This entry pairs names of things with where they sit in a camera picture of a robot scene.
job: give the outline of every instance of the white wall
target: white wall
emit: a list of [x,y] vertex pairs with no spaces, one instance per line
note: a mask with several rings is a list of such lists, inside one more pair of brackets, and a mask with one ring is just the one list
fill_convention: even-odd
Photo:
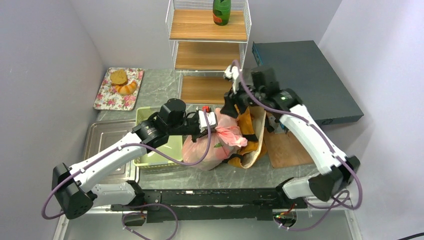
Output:
[[0,39],[0,239],[48,240],[52,169],[81,160],[105,69],[67,0],[1,1]]
[[343,0],[319,43],[365,114],[327,129],[361,160],[365,240],[424,232],[423,13],[420,0]]
[[[319,43],[341,1],[250,0],[252,28],[245,66],[256,66],[252,41]],[[71,2],[107,66],[172,68],[165,25],[168,0]]]

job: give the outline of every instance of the dark gray box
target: dark gray box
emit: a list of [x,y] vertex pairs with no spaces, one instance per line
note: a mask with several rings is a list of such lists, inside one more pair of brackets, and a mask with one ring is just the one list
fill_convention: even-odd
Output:
[[293,89],[318,125],[353,123],[364,113],[314,41],[253,43],[258,66],[275,70],[281,89]]

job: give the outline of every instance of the bread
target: bread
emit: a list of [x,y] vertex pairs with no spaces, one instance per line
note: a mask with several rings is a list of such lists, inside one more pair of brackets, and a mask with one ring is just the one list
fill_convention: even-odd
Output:
[[132,81],[130,84],[127,85],[116,85],[114,86],[115,90],[121,94],[121,95],[130,95],[134,93],[134,91],[137,89],[137,82]]
[[127,73],[124,69],[119,69],[110,74],[110,81],[112,86],[124,86],[128,84]]

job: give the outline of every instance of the red object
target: red object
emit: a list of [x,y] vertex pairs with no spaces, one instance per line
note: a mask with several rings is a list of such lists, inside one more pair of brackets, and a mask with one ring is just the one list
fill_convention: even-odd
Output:
[[201,110],[202,111],[205,111],[206,110],[207,113],[210,113],[211,112],[211,108],[209,106],[203,106],[203,107],[201,107]]
[[212,13],[212,15],[213,15],[213,21],[214,22],[216,22],[216,23],[222,23],[223,22],[223,20],[221,18],[215,16],[214,13]]

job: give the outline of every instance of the wooden board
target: wooden board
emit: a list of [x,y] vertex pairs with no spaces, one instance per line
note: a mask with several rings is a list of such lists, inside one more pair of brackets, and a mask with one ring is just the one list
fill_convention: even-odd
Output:
[[242,11],[232,11],[228,24],[219,26],[214,23],[212,9],[176,9],[170,39],[246,42],[248,37]]
[[239,43],[182,41],[175,69],[224,71],[234,59],[240,62]]
[[222,77],[184,76],[181,99],[186,104],[224,104],[232,83]]
[[269,133],[263,135],[269,159],[273,168],[287,168],[305,164],[313,164],[309,153],[292,132]]

